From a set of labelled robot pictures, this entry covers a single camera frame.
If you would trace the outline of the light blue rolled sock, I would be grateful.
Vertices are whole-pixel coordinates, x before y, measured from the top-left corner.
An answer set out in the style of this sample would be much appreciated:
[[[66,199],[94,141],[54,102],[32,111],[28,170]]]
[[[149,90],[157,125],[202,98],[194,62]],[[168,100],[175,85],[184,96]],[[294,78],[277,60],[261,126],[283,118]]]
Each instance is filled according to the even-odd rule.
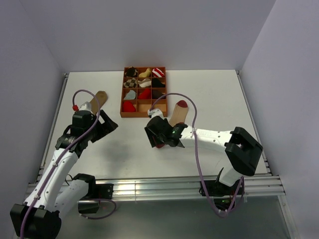
[[[123,98],[123,100],[135,100],[136,99],[136,92],[133,90],[130,90]]]

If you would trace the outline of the black box under rail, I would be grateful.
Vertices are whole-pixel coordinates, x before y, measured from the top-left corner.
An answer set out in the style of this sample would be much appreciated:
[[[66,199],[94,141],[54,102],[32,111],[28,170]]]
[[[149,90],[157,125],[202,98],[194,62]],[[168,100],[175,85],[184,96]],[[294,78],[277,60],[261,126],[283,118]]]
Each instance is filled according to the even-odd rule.
[[[95,214],[98,212],[100,204],[95,201],[78,202],[78,212],[80,214]]]

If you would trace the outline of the aluminium front rail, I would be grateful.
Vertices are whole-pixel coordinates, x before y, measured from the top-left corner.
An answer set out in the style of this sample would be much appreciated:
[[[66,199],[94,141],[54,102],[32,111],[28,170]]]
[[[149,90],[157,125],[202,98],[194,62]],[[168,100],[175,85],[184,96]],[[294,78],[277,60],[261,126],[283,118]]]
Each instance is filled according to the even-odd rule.
[[[278,176],[244,178],[245,196],[267,197],[286,194]],[[98,185],[113,184],[112,199],[125,201],[159,201],[203,199],[198,177],[98,180]]]

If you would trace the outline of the red sock with white pattern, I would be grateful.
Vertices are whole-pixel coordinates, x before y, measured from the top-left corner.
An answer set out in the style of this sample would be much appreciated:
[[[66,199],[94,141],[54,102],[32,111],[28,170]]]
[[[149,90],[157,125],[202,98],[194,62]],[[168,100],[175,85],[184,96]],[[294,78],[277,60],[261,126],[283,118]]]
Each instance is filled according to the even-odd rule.
[[[122,105],[122,112],[126,112],[126,113],[136,112],[136,108],[132,102],[124,101]]]

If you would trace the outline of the checkered rolled sock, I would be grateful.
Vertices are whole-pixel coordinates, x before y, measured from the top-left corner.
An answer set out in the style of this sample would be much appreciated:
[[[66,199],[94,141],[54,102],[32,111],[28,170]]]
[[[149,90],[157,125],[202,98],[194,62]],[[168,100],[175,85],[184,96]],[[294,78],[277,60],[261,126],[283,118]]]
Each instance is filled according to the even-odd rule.
[[[127,81],[125,81],[123,83],[124,88],[136,88],[137,87],[137,80],[136,78],[130,78],[127,79]]]

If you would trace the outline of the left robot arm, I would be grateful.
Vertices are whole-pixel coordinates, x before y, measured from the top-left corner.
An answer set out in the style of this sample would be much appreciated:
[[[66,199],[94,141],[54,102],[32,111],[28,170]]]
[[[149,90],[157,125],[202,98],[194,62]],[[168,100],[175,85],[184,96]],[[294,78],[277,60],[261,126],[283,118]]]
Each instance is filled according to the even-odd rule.
[[[62,219],[79,200],[100,200],[96,179],[77,174],[61,191],[69,171],[89,143],[113,132],[118,125],[104,111],[94,115],[89,110],[76,111],[72,123],[57,140],[47,170],[22,204],[14,204],[10,217],[18,237],[22,239],[54,239]]]

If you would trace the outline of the orange wooden compartment tray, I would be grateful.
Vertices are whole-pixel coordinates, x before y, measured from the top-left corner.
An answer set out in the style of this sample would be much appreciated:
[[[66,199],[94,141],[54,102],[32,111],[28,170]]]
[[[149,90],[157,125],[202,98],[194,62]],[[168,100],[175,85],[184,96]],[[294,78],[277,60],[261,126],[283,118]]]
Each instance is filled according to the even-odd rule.
[[[165,95],[161,96],[160,98],[158,99],[148,99],[148,100],[139,100],[138,99],[138,90],[139,89],[146,89],[146,88],[140,88],[138,85],[136,88],[124,88],[123,86],[123,83],[125,81],[127,81],[127,79],[130,79],[130,78],[133,78],[133,77],[126,77],[125,76],[125,69],[124,68],[124,72],[123,72],[123,80],[122,80],[122,95],[121,95],[121,106],[120,106],[120,115],[121,117],[123,118],[145,118],[148,116],[148,110],[153,107],[156,109],[156,106],[159,105],[159,104],[164,104],[165,107],[164,109],[162,110],[164,116],[166,117],[167,116],[167,112],[168,112],[168,106],[167,106],[167,98]],[[165,84],[165,88],[161,88],[161,89],[164,89],[166,94],[167,94],[167,80],[166,80],[166,68],[165,67],[135,67],[135,68],[138,68],[138,75],[134,78],[136,78],[137,82],[138,80],[142,80],[144,78],[140,78],[139,77],[139,68],[142,68],[142,70],[144,71],[145,68],[151,68],[151,71],[153,68],[160,68],[165,76],[162,77],[162,78],[159,78],[159,77],[156,77],[158,78],[162,83]],[[151,72],[151,75],[149,77],[145,77],[145,78],[150,78],[152,80],[152,78],[155,78],[153,77],[152,75],[152,72]],[[135,91],[137,94],[136,94],[136,99],[135,100],[123,100],[124,96],[130,91],[130,90],[133,90]],[[132,112],[132,113],[126,113],[126,112],[122,112],[122,105],[123,105],[123,102],[124,101],[130,101],[134,104],[135,108],[136,108],[136,112]]]

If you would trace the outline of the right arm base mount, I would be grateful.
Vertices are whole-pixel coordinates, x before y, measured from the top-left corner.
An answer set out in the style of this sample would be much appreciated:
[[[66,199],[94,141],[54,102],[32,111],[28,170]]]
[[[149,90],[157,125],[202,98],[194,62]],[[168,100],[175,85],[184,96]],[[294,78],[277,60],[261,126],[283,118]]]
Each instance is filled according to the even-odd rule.
[[[205,180],[204,183],[205,183],[205,186],[206,186],[206,189],[208,191],[209,196],[224,197],[224,196],[234,195],[234,193],[237,189],[237,186],[239,184],[239,181],[240,180],[237,180],[235,182],[235,184],[231,187],[228,187],[228,186],[221,184],[220,182],[216,182],[214,180]],[[244,187],[241,186],[237,192],[237,195],[243,195],[244,193],[245,193]],[[201,182],[200,182],[199,194],[201,196],[205,196],[205,191],[203,189],[203,185]]]

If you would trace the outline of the yellow rolled sock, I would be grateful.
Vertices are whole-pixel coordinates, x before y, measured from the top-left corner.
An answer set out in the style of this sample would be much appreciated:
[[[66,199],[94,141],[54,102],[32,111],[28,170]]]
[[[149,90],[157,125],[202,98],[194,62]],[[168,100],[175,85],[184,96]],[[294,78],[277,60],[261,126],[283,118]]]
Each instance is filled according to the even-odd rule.
[[[151,68],[145,68],[145,70],[143,71],[142,68],[139,68],[139,77],[140,78],[145,78],[145,77],[149,77],[151,75]]]

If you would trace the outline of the beige maroon striped sock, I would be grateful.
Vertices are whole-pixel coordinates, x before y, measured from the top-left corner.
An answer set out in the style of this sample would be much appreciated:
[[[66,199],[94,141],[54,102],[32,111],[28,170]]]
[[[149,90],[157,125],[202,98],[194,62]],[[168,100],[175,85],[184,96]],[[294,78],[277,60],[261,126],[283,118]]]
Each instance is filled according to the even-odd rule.
[[[161,111],[164,109],[164,104],[159,104],[156,108]],[[174,127],[177,123],[185,123],[185,119],[188,113],[188,104],[184,100],[180,100],[175,104],[171,118],[168,123],[171,127]]]

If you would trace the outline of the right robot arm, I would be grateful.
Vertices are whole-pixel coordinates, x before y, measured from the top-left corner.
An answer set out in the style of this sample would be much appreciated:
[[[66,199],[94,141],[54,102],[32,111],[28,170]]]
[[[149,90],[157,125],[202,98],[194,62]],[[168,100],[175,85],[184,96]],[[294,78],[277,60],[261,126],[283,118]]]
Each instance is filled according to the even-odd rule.
[[[156,116],[148,122],[145,132],[152,147],[163,144],[194,147],[195,155],[198,155],[199,148],[225,153],[230,166],[221,169],[215,183],[221,194],[227,194],[242,176],[254,176],[263,152],[262,145],[238,126],[231,131],[195,129],[184,123],[171,126],[166,119]]]

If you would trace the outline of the beige brown striped rolled sock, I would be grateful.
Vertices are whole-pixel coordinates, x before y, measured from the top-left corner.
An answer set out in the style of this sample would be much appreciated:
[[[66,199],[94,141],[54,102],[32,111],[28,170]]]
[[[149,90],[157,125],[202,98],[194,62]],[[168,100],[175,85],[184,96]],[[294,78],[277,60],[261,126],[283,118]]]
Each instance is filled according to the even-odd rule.
[[[142,80],[138,80],[138,86],[140,88],[148,88],[152,85],[152,80],[150,78],[144,78]]]

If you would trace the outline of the dark brown black rolled sock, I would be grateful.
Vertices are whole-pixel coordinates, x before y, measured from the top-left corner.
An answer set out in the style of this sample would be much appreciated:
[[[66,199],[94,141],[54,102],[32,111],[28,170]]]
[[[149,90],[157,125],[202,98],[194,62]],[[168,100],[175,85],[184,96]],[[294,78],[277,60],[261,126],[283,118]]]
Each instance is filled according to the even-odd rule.
[[[166,92],[164,89],[152,89],[152,99],[158,99],[165,94]]]

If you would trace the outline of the red white striped rolled sock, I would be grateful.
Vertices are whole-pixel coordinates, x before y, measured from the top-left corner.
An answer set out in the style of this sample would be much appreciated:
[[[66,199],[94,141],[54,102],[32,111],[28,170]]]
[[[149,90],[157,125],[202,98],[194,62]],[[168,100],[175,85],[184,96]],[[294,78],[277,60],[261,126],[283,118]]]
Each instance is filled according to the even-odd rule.
[[[165,76],[164,72],[160,68],[153,68],[152,75],[153,77],[159,77],[159,78],[162,78]]]

